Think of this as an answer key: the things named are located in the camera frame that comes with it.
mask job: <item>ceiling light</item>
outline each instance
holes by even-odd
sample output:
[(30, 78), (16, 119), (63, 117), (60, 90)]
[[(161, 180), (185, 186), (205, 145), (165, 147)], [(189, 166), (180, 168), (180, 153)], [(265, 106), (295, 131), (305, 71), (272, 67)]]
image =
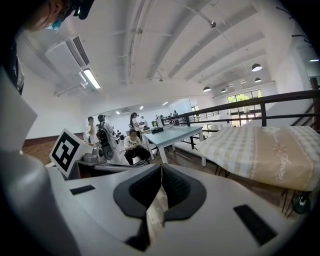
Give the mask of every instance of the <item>ceiling light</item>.
[(206, 87), (203, 88), (204, 92), (209, 92), (210, 90), (211, 90), (211, 88), (209, 86), (206, 86)]
[(83, 71), (86, 75), (86, 77), (90, 80), (90, 82), (93, 84), (93, 86), (96, 89), (100, 89), (100, 85), (98, 84), (97, 80), (95, 79), (94, 75), (91, 73), (91, 70), (89, 68), (85, 69)]
[(257, 63), (253, 64), (253, 66), (252, 66), (252, 71), (253, 72), (259, 71), (261, 69), (262, 69), (262, 66), (260, 64), (257, 64)]

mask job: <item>table leg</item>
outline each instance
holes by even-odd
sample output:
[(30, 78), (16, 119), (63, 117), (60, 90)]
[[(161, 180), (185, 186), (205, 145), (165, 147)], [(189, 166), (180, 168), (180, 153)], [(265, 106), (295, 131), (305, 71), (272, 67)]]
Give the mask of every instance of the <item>table leg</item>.
[[(202, 131), (199, 132), (198, 134), (199, 134), (199, 141), (202, 142), (202, 141), (204, 140), (204, 134), (203, 134)], [(201, 158), (202, 158), (202, 166), (203, 166), (203, 167), (206, 167), (206, 166), (207, 166), (206, 158), (205, 158), (203, 155), (201, 155)]]
[(151, 155), (151, 159), (152, 160), (155, 160), (155, 157), (154, 157), (154, 154), (152, 154), (152, 148), (150, 147), (150, 144), (149, 144), (149, 140), (146, 138), (146, 136), (143, 134), (142, 135), (143, 137), (143, 140), (144, 140), (144, 143), (146, 145), (146, 148), (149, 150), (150, 152), (150, 155)]
[(162, 146), (158, 147), (158, 149), (159, 149), (159, 152), (160, 152), (162, 163), (167, 164), (168, 160), (167, 160), (167, 157), (166, 157), (165, 149)]

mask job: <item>ceiling beam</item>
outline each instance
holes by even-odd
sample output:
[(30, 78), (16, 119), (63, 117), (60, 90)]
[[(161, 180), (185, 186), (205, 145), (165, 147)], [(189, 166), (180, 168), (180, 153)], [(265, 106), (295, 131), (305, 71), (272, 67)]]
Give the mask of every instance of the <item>ceiling beam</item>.
[(236, 44), (222, 50), (221, 52), (219, 52), (215, 56), (212, 56), (210, 59), (208, 59), (207, 61), (202, 63), (200, 66), (198, 66), (194, 71), (189, 73), (185, 77), (185, 79), (186, 80), (192, 79), (194, 76), (198, 75), (200, 72), (206, 70), (207, 68), (209, 68), (210, 66), (212, 66), (216, 62), (222, 60), (223, 58), (227, 57), (228, 55), (235, 53), (237, 50), (240, 50), (241, 48), (245, 48), (248, 45), (253, 44), (253, 43), (255, 43), (261, 39), (264, 39), (264, 38), (265, 38), (265, 36), (261, 32), (252, 34), (248, 38), (246, 38), (240, 42), (237, 42)]
[(227, 72), (227, 71), (235, 68), (236, 66), (243, 65), (246, 62), (249, 62), (249, 61), (251, 61), (253, 59), (259, 58), (259, 57), (264, 56), (266, 54), (267, 54), (266, 50), (265, 49), (261, 49), (261, 50), (255, 52), (255, 53), (253, 53), (253, 54), (247, 55), (244, 58), (239, 58), (236, 61), (219, 68), (218, 70), (212, 72), (211, 74), (202, 77), (202, 79), (199, 80), (198, 83), (201, 84), (201, 83), (209, 80), (210, 78), (213, 78), (213, 77), (215, 77), (217, 75), (220, 75), (220, 74), (222, 74), (224, 72)]
[[(194, 6), (190, 5), (191, 8), (195, 10), (201, 10), (203, 7), (205, 7), (208, 4), (207, 1), (201, 1), (197, 2), (194, 1)], [(161, 62), (165, 58), (167, 52), (171, 48), (171, 46), (174, 44), (176, 39), (179, 37), (179, 35), (182, 33), (182, 31), (185, 29), (185, 27), (191, 22), (191, 20), (196, 16), (197, 14), (193, 11), (190, 11), (189, 9), (183, 8), (181, 14), (176, 19), (175, 24), (173, 24), (172, 31), (170, 31), (168, 34), (172, 35), (172, 37), (166, 41), (160, 48), (157, 54), (155, 55), (154, 63), (151, 65), (147, 78), (152, 78), (155, 73), (157, 72), (157, 69), (159, 68)]]
[(252, 15), (258, 13), (257, 10), (252, 6), (248, 6), (241, 11), (237, 12), (234, 16), (227, 19), (224, 23), (220, 23), (216, 28), (210, 30), (205, 37), (195, 44), (190, 51), (178, 62), (178, 64), (171, 70), (169, 77), (173, 78), (182, 67), (187, 64), (197, 53), (199, 53), (204, 47), (211, 43), (214, 39), (226, 32), (236, 24), (248, 19)]

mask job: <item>backpack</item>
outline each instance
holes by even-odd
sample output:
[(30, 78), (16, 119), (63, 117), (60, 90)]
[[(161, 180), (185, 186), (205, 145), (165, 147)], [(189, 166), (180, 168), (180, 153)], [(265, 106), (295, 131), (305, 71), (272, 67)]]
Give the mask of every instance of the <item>backpack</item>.
[(106, 143), (108, 143), (108, 135), (107, 135), (107, 131), (104, 128), (105, 122), (99, 124), (98, 126), (98, 132), (96, 133), (96, 136), (100, 142), (101, 145), (104, 145)]

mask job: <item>white table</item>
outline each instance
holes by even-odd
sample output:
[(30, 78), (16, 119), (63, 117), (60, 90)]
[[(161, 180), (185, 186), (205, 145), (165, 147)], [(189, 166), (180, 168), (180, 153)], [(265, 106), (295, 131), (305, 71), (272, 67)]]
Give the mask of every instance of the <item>white table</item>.
[[(152, 154), (152, 148), (149, 145), (148, 140), (151, 141), (159, 149), (162, 162), (164, 164), (167, 164), (168, 160), (166, 157), (164, 147), (172, 145), (172, 149), (175, 151), (176, 142), (179, 142), (195, 134), (199, 134), (200, 141), (204, 140), (204, 136), (202, 133), (202, 126), (190, 126), (190, 127), (184, 126), (184, 127), (164, 128), (164, 131), (161, 131), (155, 134), (144, 133), (142, 136), (147, 146), (147, 149), (151, 154), (152, 160), (155, 158), (154, 158), (154, 155)], [(204, 156), (202, 156), (201, 158), (202, 158), (202, 166), (205, 167), (207, 165), (206, 158)]]

